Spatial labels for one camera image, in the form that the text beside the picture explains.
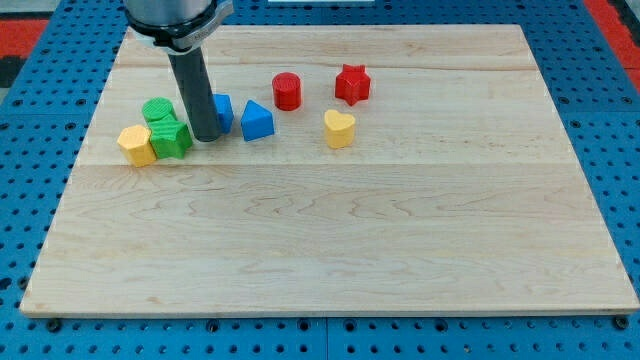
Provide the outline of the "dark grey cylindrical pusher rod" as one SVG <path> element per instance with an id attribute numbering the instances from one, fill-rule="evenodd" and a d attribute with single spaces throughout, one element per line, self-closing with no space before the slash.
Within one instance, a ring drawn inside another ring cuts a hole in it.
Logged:
<path id="1" fill-rule="evenodd" d="M 169 55 L 169 62 L 194 137 L 199 142 L 215 141 L 222 131 L 201 49 Z"/>

